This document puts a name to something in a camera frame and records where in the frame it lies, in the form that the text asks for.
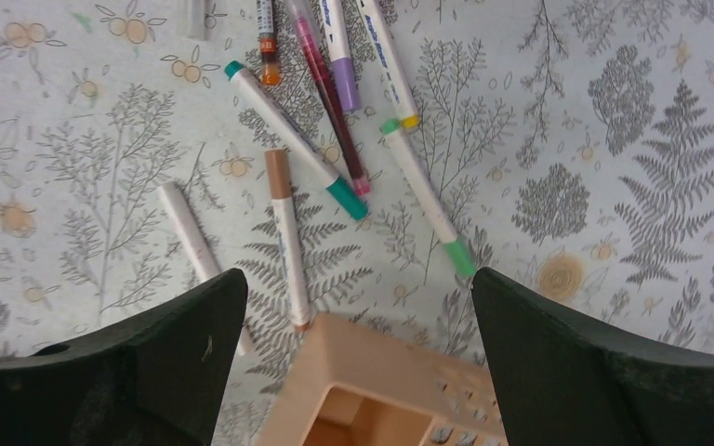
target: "pen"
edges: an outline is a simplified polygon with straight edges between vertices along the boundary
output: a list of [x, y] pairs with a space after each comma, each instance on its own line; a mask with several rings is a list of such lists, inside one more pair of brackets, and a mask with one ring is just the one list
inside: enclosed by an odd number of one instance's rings
[[458, 233], [453, 227], [453, 223], [442, 209], [442, 205], [433, 193], [430, 183], [423, 173], [417, 156], [412, 150], [412, 143], [406, 136], [401, 121], [390, 119], [381, 127], [381, 132], [387, 141], [390, 152], [395, 161], [401, 167], [403, 176], [409, 182], [412, 191], [415, 193], [420, 206], [428, 217], [437, 238], [442, 243], [442, 247], [450, 260], [456, 266], [459, 275], [469, 277], [474, 275], [477, 269], [472, 262], [469, 249], [458, 238]]
[[229, 81], [236, 85], [243, 98], [256, 110], [291, 149], [313, 170], [330, 194], [346, 209], [355, 220], [368, 214], [365, 203], [360, 201], [349, 186], [349, 183], [337, 173], [335, 168], [324, 160], [322, 155], [313, 148], [313, 144], [298, 131], [278, 104], [267, 97], [256, 84], [253, 74], [241, 63], [234, 60], [226, 65]]
[[349, 38], [346, 35], [346, 21], [340, 0], [320, 0], [324, 20], [324, 37], [330, 53], [335, 87], [340, 105], [345, 112], [360, 108], [357, 85], [354, 81], [354, 65], [351, 62]]
[[283, 260], [291, 323], [298, 332], [304, 332], [311, 323], [311, 306], [308, 302], [305, 270], [302, 268], [302, 249], [299, 247], [288, 158], [284, 150], [275, 150], [265, 151], [264, 160], [267, 162], [267, 177], [270, 178], [272, 212], [275, 215], [278, 246]]
[[206, 0], [178, 0], [177, 33], [195, 40], [206, 40], [204, 26]]
[[[173, 182], [168, 182], [160, 186], [157, 191], [160, 194], [160, 201], [163, 202], [165, 211], [168, 213], [168, 218], [174, 225], [174, 231], [184, 247], [185, 254], [192, 262], [192, 267], [195, 268], [198, 280], [204, 283], [220, 274], [222, 270], [206, 245], [204, 234], [198, 228], [190, 207], [177, 186]], [[242, 356], [255, 349], [256, 346], [253, 344], [250, 333], [242, 327], [236, 352]]]
[[257, 0], [258, 8], [258, 45], [264, 73], [261, 82], [264, 85], [278, 85], [281, 74], [278, 69], [278, 41], [275, 40], [275, 23], [272, 18], [272, 0]]
[[420, 122], [415, 98], [412, 96], [412, 90], [409, 89], [409, 83], [406, 82], [406, 76], [403, 75], [401, 60], [392, 44], [390, 30], [388, 30], [384, 21], [381, 8], [377, 0], [354, 1], [357, 2], [365, 29], [377, 49], [379, 62], [384, 69], [384, 77], [390, 86], [392, 101], [398, 113], [398, 119], [401, 120], [401, 124], [404, 127], [414, 127]]
[[286, 0], [285, 5], [292, 26], [297, 32], [299, 44], [302, 46], [302, 53], [305, 54], [305, 60], [308, 62], [308, 68], [311, 70], [313, 82], [316, 84], [316, 89], [319, 90], [319, 97], [322, 99], [324, 109], [327, 110], [337, 142], [343, 150], [343, 158], [349, 168], [354, 191], [357, 192], [357, 195], [365, 195], [371, 191], [371, 184], [360, 163], [360, 155], [357, 154], [354, 143], [351, 141], [340, 100], [337, 98], [335, 86], [330, 79], [330, 71], [324, 65], [324, 58], [313, 37], [311, 24], [314, 22], [311, 21], [312, 14], [308, 0]]

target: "brown marker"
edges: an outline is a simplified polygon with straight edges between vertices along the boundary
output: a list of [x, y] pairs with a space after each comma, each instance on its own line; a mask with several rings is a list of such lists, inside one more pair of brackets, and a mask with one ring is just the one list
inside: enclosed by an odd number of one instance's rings
[[291, 323], [298, 332], [311, 325], [311, 305], [308, 302], [308, 285], [302, 267], [302, 250], [299, 247], [297, 216], [291, 194], [291, 172], [285, 150], [265, 151], [267, 177], [270, 179], [272, 211], [278, 230], [278, 244], [291, 303]]

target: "pink pen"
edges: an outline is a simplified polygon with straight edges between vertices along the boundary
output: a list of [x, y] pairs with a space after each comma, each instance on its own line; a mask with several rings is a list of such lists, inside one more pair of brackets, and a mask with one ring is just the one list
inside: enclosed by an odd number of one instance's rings
[[313, 38], [310, 6], [307, 4], [307, 0], [286, 0], [285, 5], [288, 9], [288, 15], [294, 24], [294, 29], [297, 31], [297, 38], [302, 46], [302, 52], [305, 54], [305, 60], [308, 61], [308, 68], [311, 70], [313, 82], [316, 83], [319, 96], [322, 98], [324, 108], [327, 110], [327, 115], [329, 115], [330, 122], [335, 129], [337, 142], [343, 150], [343, 159], [349, 168], [354, 192], [359, 196], [365, 195], [371, 191], [371, 184], [368, 182], [368, 175], [365, 174], [363, 164], [360, 162], [360, 155], [357, 154], [357, 150], [354, 149], [354, 143], [351, 141], [349, 127], [343, 117], [343, 108], [340, 106], [335, 84], [330, 78], [330, 71], [324, 65], [322, 52]]

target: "white pen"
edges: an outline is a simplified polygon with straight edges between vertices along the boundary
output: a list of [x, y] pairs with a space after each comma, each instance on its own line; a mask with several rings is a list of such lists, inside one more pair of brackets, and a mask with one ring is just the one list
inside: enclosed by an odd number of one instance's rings
[[177, 34], [194, 40], [206, 40], [206, 0], [178, 0]]
[[404, 127], [414, 127], [419, 124], [420, 116], [417, 113], [412, 90], [409, 88], [406, 76], [403, 75], [401, 59], [392, 44], [392, 36], [384, 21], [381, 7], [377, 0], [353, 1], [357, 2], [365, 29], [377, 49], [379, 62], [384, 68], [384, 78], [390, 86], [392, 102], [398, 113], [398, 119], [401, 120]]
[[[179, 236], [182, 247], [184, 247], [185, 254], [187, 254], [192, 266], [195, 268], [195, 275], [198, 280], [204, 283], [220, 274], [222, 270], [206, 245], [204, 234], [198, 228], [190, 207], [187, 205], [182, 193], [177, 189], [177, 186], [173, 182], [168, 182], [157, 188], [157, 192], [160, 194], [160, 201], [163, 202], [165, 211], [174, 225], [174, 230]], [[242, 327], [239, 343], [236, 346], [237, 354], [242, 356], [255, 349], [256, 346], [253, 344], [250, 333]]]
[[365, 217], [368, 214], [365, 203], [357, 198], [346, 179], [313, 148], [313, 143], [302, 136], [280, 106], [264, 94], [253, 74], [236, 60], [226, 65], [225, 72], [229, 76], [229, 81], [236, 85], [241, 96], [288, 145], [288, 148], [302, 158], [346, 212], [355, 220]]
[[344, 112], [353, 112], [360, 108], [357, 96], [357, 83], [354, 80], [354, 64], [351, 62], [349, 38], [346, 35], [346, 21], [343, 19], [341, 0], [320, 0], [324, 37], [327, 51], [332, 61], [335, 76], [335, 88]]
[[433, 226], [434, 232], [450, 260], [456, 266], [459, 275], [469, 277], [474, 275], [476, 268], [472, 262], [469, 248], [458, 238], [458, 232], [453, 227], [453, 223], [442, 209], [436, 195], [430, 187], [429, 179], [423, 172], [420, 161], [414, 153], [412, 143], [409, 141], [406, 131], [398, 119], [390, 119], [381, 126], [392, 156], [401, 167], [403, 176], [409, 182], [409, 186], [415, 193], [420, 206]]
[[267, 177], [270, 179], [272, 212], [278, 231], [278, 247], [284, 265], [286, 289], [291, 307], [291, 323], [298, 332], [308, 330], [311, 324], [311, 304], [308, 301], [308, 285], [302, 266], [302, 249], [299, 247], [297, 216], [291, 193], [291, 173], [285, 150], [265, 151]]

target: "teal cap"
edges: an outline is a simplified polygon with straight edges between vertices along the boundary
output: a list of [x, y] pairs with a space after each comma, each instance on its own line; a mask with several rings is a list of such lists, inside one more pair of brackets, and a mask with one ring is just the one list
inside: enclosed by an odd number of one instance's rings
[[456, 272], [459, 276], [469, 277], [475, 275], [477, 268], [475, 268], [475, 264], [472, 263], [472, 255], [469, 253], [469, 248], [467, 248], [461, 239], [455, 242], [442, 243], [442, 246], [447, 256], [449, 256], [453, 262], [453, 265], [456, 266]]
[[382, 124], [381, 132], [382, 135], [389, 135], [390, 133], [401, 128], [401, 121], [398, 119], [390, 119], [386, 123]]
[[229, 76], [229, 80], [231, 80], [236, 72], [240, 71], [244, 67], [245, 66], [243, 64], [237, 62], [236, 60], [232, 60], [231, 63], [226, 65], [226, 69], [223, 71], [226, 72], [226, 75]]
[[327, 188], [327, 191], [346, 209], [351, 218], [362, 220], [368, 215], [368, 206], [357, 198], [354, 190], [351, 189], [351, 186], [343, 177], [338, 177], [336, 182]]

